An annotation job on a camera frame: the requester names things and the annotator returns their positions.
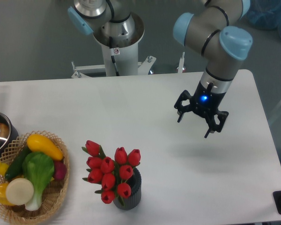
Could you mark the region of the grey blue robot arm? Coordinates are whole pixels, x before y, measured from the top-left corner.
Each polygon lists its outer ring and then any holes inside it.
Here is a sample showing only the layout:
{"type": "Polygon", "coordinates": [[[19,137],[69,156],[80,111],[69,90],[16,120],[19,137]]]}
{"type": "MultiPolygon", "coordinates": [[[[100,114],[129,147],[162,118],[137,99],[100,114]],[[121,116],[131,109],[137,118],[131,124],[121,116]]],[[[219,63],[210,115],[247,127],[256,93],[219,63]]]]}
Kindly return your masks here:
{"type": "MultiPolygon", "coordinates": [[[[235,27],[250,8],[248,0],[206,0],[198,16],[182,14],[173,27],[173,37],[208,60],[193,95],[183,91],[174,107],[179,117],[193,112],[204,118],[208,133],[221,132],[227,111],[219,105],[247,58],[252,36],[235,27]]],[[[76,29],[93,35],[101,45],[107,76],[138,75],[138,43],[144,34],[142,20],[122,0],[76,0],[68,8],[76,29]]]]}

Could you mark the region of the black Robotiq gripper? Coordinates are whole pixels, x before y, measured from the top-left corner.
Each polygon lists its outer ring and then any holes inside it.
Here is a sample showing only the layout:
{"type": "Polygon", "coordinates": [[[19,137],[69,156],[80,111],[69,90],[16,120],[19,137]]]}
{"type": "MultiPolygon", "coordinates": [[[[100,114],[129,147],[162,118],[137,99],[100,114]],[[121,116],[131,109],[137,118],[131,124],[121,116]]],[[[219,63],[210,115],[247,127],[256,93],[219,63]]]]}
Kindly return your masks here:
{"type": "Polygon", "coordinates": [[[207,138],[210,133],[220,133],[229,115],[229,112],[220,111],[218,109],[226,93],[212,92],[213,88],[215,88],[215,86],[212,82],[209,83],[207,87],[204,87],[203,84],[199,82],[193,96],[190,95],[187,90],[184,90],[174,104],[174,108],[177,109],[177,114],[179,115],[178,123],[182,120],[184,113],[191,112],[193,108],[194,113],[205,118],[208,124],[208,130],[204,135],[205,138],[207,138]],[[188,101],[189,104],[183,105],[184,101],[188,101]]]}

